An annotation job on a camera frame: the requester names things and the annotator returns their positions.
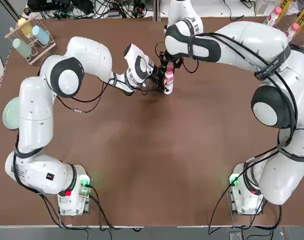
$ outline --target brown table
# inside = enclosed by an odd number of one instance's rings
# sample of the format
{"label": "brown table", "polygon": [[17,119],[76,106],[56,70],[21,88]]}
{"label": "brown table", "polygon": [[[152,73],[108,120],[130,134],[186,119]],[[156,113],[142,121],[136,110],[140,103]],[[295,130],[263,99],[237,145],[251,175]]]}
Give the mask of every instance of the brown table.
{"label": "brown table", "polygon": [[[229,20],[204,18],[203,22],[204,30],[213,32]],[[164,21],[47,19],[44,23],[57,44],[51,53],[64,54],[71,37],[83,36],[109,48],[113,70],[118,73],[127,69],[123,52],[129,43],[159,64],[155,44],[164,39]],[[37,75],[41,63],[29,66],[12,50],[6,66],[0,90],[0,225],[53,225],[41,199],[20,187],[4,170],[17,133],[3,126],[3,109],[18,96],[21,81]],[[193,69],[196,63],[186,60],[186,64]],[[136,92],[128,97],[109,87],[89,114],[72,112],[55,101],[54,137],[43,151],[84,166],[113,225],[208,225],[235,165],[276,143],[276,129],[257,122],[251,111],[252,95],[259,84],[253,73],[201,62],[196,73],[182,68],[174,78],[169,96]],[[90,99],[101,90],[101,84],[86,75],[78,97]],[[82,109],[93,106],[70,99],[65,102]],[[255,224],[273,225],[277,216],[278,208],[268,204]],[[98,225],[98,210],[92,204],[90,216],[68,217],[65,222]],[[236,224],[249,222],[247,216],[236,218]],[[226,197],[213,224],[232,224]],[[304,178],[283,205],[281,224],[304,226]]]}

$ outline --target black cable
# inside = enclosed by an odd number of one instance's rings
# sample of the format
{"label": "black cable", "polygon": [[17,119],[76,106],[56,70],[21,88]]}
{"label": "black cable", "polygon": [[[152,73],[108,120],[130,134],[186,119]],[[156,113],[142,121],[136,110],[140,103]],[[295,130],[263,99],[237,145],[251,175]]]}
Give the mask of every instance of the black cable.
{"label": "black cable", "polygon": [[189,71],[189,69],[187,69],[187,67],[186,67],[185,64],[184,64],[184,61],[183,61],[182,63],[183,63],[183,67],[185,68],[185,70],[186,70],[189,74],[194,74],[194,73],[198,70],[198,68],[199,68],[199,60],[196,60],[196,62],[197,62],[197,64],[196,64],[196,68],[195,68],[194,71]]}
{"label": "black cable", "polygon": [[268,236],[271,236],[271,234],[272,234],[273,231],[274,231],[274,230],[270,230],[270,233],[267,234],[267,235],[252,234],[252,235],[247,236],[245,240],[248,240],[248,239],[251,238],[251,237],[268,237]]}
{"label": "black cable", "polygon": [[221,197],[219,198],[219,200],[217,201],[217,203],[216,203],[216,205],[215,205],[215,207],[214,207],[214,210],[213,210],[213,213],[212,213],[212,216],[211,216],[211,219],[210,219],[210,223],[209,223],[209,226],[208,226],[208,234],[209,235],[211,235],[211,234],[213,234],[215,231],[217,231],[217,230],[219,230],[221,227],[218,227],[218,228],[216,228],[215,230],[213,230],[213,231],[211,231],[211,225],[212,225],[212,220],[213,220],[213,217],[214,217],[214,214],[215,214],[215,212],[216,212],[216,210],[217,210],[217,207],[218,207],[218,205],[219,205],[219,203],[220,203],[220,201],[222,200],[222,198],[224,197],[224,195],[226,194],[226,192],[229,190],[229,188],[234,184],[234,182],[236,182],[238,179],[239,179],[239,177],[245,172],[245,171],[247,171],[249,168],[251,168],[251,167],[253,167],[254,165],[257,165],[257,164],[259,164],[259,163],[262,163],[263,161],[265,161],[265,160],[267,160],[267,159],[269,159],[269,158],[271,158],[271,157],[273,157],[274,155],[276,155],[278,153],[278,151],[275,151],[274,153],[272,153],[271,155],[269,155],[269,156],[267,156],[267,157],[264,157],[264,158],[262,158],[262,159],[260,159],[260,160],[258,160],[257,162],[255,162],[255,163],[253,163],[253,164],[251,164],[251,165],[249,165],[247,168],[245,168],[228,186],[227,186],[227,188],[224,190],[224,192],[223,192],[223,194],[221,195]]}
{"label": "black cable", "polygon": [[102,83],[101,93],[96,97],[96,98],[98,98],[96,104],[94,105],[94,107],[92,107],[90,110],[87,110],[87,111],[84,111],[84,110],[81,110],[81,109],[78,109],[78,108],[73,108],[73,107],[70,107],[70,106],[66,105],[66,104],[62,101],[62,99],[61,99],[59,96],[57,96],[57,99],[58,99],[58,100],[63,104],[63,106],[66,107],[67,109],[70,109],[70,110],[72,110],[72,111],[74,111],[74,112],[77,112],[77,113],[88,114],[88,113],[92,112],[92,111],[99,105],[100,100],[101,100],[101,97],[102,97],[103,93],[105,92],[105,90],[107,89],[108,86],[109,86],[108,83],[106,83],[105,87],[104,87],[104,83]]}
{"label": "black cable", "polygon": [[103,211],[103,209],[102,209],[102,207],[101,207],[100,199],[99,199],[99,195],[98,195],[97,190],[94,188],[94,186],[90,186],[90,187],[91,187],[91,189],[94,190],[95,195],[96,195],[96,197],[97,197],[97,199],[96,199],[95,197],[93,197],[92,195],[90,195],[90,199],[93,200],[94,202],[96,202],[96,204],[97,204],[97,206],[98,206],[100,212],[102,212],[102,215],[103,215],[103,217],[104,217],[104,220],[105,220],[105,222],[106,222],[106,225],[107,225],[109,228],[113,229],[113,230],[120,230],[121,228],[115,228],[114,226],[112,226],[112,225],[110,224],[110,222],[109,222],[108,219],[107,219],[107,216],[106,216],[105,212]]}
{"label": "black cable", "polygon": [[262,230],[274,230],[274,229],[276,229],[280,225],[281,220],[282,220],[282,205],[279,205],[278,208],[279,208],[278,219],[277,219],[277,222],[276,222],[276,224],[274,226],[271,226],[271,227],[255,226],[255,227],[257,229],[262,229]]}
{"label": "black cable", "polygon": [[142,228],[139,228],[139,229],[132,228],[132,229],[133,229],[134,232],[137,232],[137,233],[141,232],[141,230],[142,230]]}
{"label": "black cable", "polygon": [[239,19],[241,19],[241,18],[244,17],[244,15],[242,15],[242,16],[238,16],[238,17],[235,17],[235,18],[232,19],[232,12],[231,12],[230,7],[229,7],[229,6],[227,5],[227,3],[226,3],[226,0],[223,0],[223,3],[225,4],[225,6],[227,6],[227,8],[228,8],[228,10],[229,10],[229,12],[230,12],[230,20],[231,20],[231,21],[236,21],[236,20],[239,20]]}
{"label": "black cable", "polygon": [[261,206],[262,206],[262,204],[263,204],[263,201],[264,201],[264,198],[262,198],[262,201],[260,202],[259,206],[257,207],[257,209],[256,209],[256,211],[255,211],[255,215],[254,215],[253,219],[250,221],[250,225],[247,226],[247,227],[239,227],[240,229],[242,229],[242,230],[247,230],[247,229],[249,229],[249,228],[252,227],[253,222],[254,222],[254,220],[256,219],[256,216],[258,215],[259,210],[261,209]]}
{"label": "black cable", "polygon": [[253,10],[254,10],[254,16],[256,17],[257,16],[257,12],[256,12],[256,2],[255,1],[251,1],[251,0],[240,0],[240,2],[246,6],[248,9],[251,9],[252,6],[253,7]]}

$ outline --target wires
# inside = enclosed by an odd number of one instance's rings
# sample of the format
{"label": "wires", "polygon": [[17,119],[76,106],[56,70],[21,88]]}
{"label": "wires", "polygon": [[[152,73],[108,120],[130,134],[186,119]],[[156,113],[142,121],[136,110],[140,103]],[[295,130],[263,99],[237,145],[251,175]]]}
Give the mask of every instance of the wires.
{"label": "wires", "polygon": [[274,153],[272,153],[271,155],[269,155],[269,156],[267,156],[267,157],[264,157],[264,158],[262,158],[262,159],[260,159],[260,160],[258,160],[257,162],[255,162],[255,163],[253,163],[253,164],[251,164],[251,165],[249,165],[248,167],[246,167],[228,186],[227,186],[227,188],[224,190],[224,192],[223,192],[223,194],[221,195],[221,197],[219,198],[219,200],[217,201],[217,203],[216,203],[216,205],[215,205],[215,207],[214,207],[214,210],[213,210],[213,213],[212,213],[212,216],[211,216],[211,219],[210,219],[210,223],[209,223],[209,226],[208,226],[208,234],[209,235],[211,235],[211,234],[213,234],[214,232],[216,232],[217,230],[219,230],[221,227],[218,227],[218,228],[216,228],[216,229],[214,229],[213,231],[211,231],[211,225],[212,225],[212,220],[213,220],[213,217],[214,217],[214,214],[215,214],[215,212],[216,212],[216,210],[217,210],[217,207],[218,207],[218,205],[219,205],[219,203],[221,202],[221,200],[222,200],[222,198],[223,198],[223,196],[226,194],[226,192],[229,190],[229,188],[239,179],[239,177],[243,174],[243,173],[245,173],[248,169],[250,169],[251,167],[253,167],[254,165],[257,165],[257,164],[259,164],[259,163],[262,163],[263,161],[265,161],[265,160],[267,160],[267,159],[269,159],[269,158],[271,158],[271,157],[273,157],[274,155],[276,155],[278,153],[278,151],[275,151]]}
{"label": "wires", "polygon": [[230,20],[231,21],[236,21],[236,20],[239,20],[239,19],[241,19],[241,18],[244,17],[244,15],[242,15],[242,16],[238,16],[238,17],[232,18],[231,8],[227,5],[226,0],[223,0],[223,3],[225,4],[225,6],[227,6],[228,11],[230,12]]}
{"label": "wires", "polygon": [[72,108],[72,107],[66,105],[66,104],[62,101],[62,99],[61,99],[59,96],[57,96],[57,99],[58,99],[58,100],[63,104],[63,106],[66,107],[67,109],[70,109],[70,110],[72,110],[72,111],[74,111],[74,112],[77,112],[77,113],[88,114],[88,113],[92,112],[92,111],[99,105],[99,102],[100,102],[100,100],[101,100],[101,97],[102,97],[103,93],[105,92],[105,90],[107,89],[108,86],[109,86],[108,83],[106,83],[105,86],[104,86],[104,83],[102,83],[101,93],[100,93],[98,96],[96,96],[95,98],[91,99],[91,100],[80,100],[80,99],[77,99],[77,98],[72,97],[72,99],[74,99],[74,100],[77,101],[77,102],[81,102],[81,103],[90,103],[90,102],[93,102],[93,101],[95,101],[96,99],[98,99],[97,102],[96,102],[96,104],[94,105],[94,107],[92,107],[90,110],[87,110],[87,111],[81,110],[81,109],[78,109],[78,108]]}
{"label": "wires", "polygon": [[[257,16],[257,12],[256,12],[256,2],[253,1],[253,0],[240,0],[240,2],[246,6],[248,9],[251,9],[252,8],[252,4],[253,4],[253,10],[254,10],[254,16]],[[228,4],[226,3],[226,0],[223,0],[223,3],[225,4],[225,6],[228,8],[228,11],[230,13],[230,20],[231,21],[236,21],[236,20],[239,20],[241,18],[243,18],[245,15],[243,14],[242,16],[238,16],[238,17],[235,17],[235,18],[232,18],[232,11],[231,11],[231,8],[228,6]]]}
{"label": "wires", "polygon": [[144,3],[140,3],[139,6],[134,7],[130,5],[127,0],[90,0],[93,5],[93,13],[88,15],[84,14],[77,7],[71,10],[71,6],[66,5],[60,9],[50,11],[40,11],[42,18],[46,19],[105,19],[110,12],[118,11],[122,18],[143,18],[147,14],[147,9]]}
{"label": "wires", "polygon": [[257,12],[256,12],[256,2],[252,1],[252,0],[240,0],[240,2],[246,6],[248,9],[252,8],[252,4],[253,4],[253,10],[254,10],[254,16],[257,16]]}
{"label": "wires", "polygon": [[[270,240],[273,239],[273,235],[274,235],[274,230],[270,230],[270,233],[267,235],[259,235],[259,234],[252,234],[246,237],[245,240],[248,240],[251,237],[268,237],[271,236]],[[243,236],[243,230],[241,229],[241,236],[242,236],[242,240],[244,240],[244,236]]]}
{"label": "wires", "polygon": [[198,70],[198,68],[199,68],[199,60],[196,60],[196,62],[197,62],[197,65],[196,65],[196,68],[195,68],[194,71],[189,71],[189,69],[187,69],[187,67],[186,67],[185,64],[184,64],[184,61],[183,61],[182,63],[183,63],[183,67],[185,68],[185,70],[186,70],[189,74],[194,74],[194,73]]}

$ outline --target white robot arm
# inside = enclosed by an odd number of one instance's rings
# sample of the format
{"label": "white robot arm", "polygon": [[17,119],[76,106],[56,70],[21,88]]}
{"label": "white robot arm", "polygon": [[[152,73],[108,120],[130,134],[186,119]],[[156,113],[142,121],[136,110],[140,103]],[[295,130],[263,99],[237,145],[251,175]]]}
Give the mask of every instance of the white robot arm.
{"label": "white robot arm", "polygon": [[[257,78],[261,76],[262,82],[253,95],[251,107],[262,124],[280,129],[278,153],[246,171],[245,177],[240,177],[232,191],[239,214],[255,214],[263,197],[282,205],[304,175],[304,48],[290,48],[283,32],[256,22],[233,22],[214,34],[203,33],[198,27],[201,24],[195,24],[199,17],[190,0],[171,0],[170,6],[165,47],[171,56],[229,64],[256,72]],[[267,68],[263,61],[242,46],[272,64]],[[289,143],[291,122],[295,122],[296,130]],[[238,175],[243,169],[244,164],[239,164],[233,174]]]}
{"label": "white robot arm", "polygon": [[6,159],[5,171],[23,186],[42,194],[57,194],[61,215],[86,212],[90,191],[86,186],[90,178],[82,166],[40,153],[53,137],[55,98],[75,96],[85,73],[97,76],[128,96],[146,78],[160,77],[158,68],[137,46],[130,44],[124,58],[128,69],[116,74],[112,72],[111,54],[104,45],[76,36],[69,41],[65,55],[49,56],[39,76],[28,77],[21,83],[19,134],[14,151]]}

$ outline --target floor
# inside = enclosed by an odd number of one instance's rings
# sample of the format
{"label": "floor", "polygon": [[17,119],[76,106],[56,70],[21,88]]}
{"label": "floor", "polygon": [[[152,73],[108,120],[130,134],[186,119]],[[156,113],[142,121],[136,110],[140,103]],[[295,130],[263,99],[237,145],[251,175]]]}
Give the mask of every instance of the floor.
{"label": "floor", "polygon": [[[224,227],[213,235],[208,235],[208,228],[178,228],[178,227],[145,227],[140,232],[132,229],[122,229],[112,232],[113,240],[229,240],[230,232],[237,232],[237,229]],[[249,235],[266,235],[268,231],[250,228],[243,231],[244,240]],[[249,240],[269,240],[270,236],[253,236]],[[0,229],[0,240],[86,240],[87,234],[84,231],[62,230],[56,227],[51,228],[9,228]],[[107,231],[101,232],[98,229],[89,230],[88,240],[109,240]],[[278,227],[273,234],[273,240],[304,240],[304,227]]]}

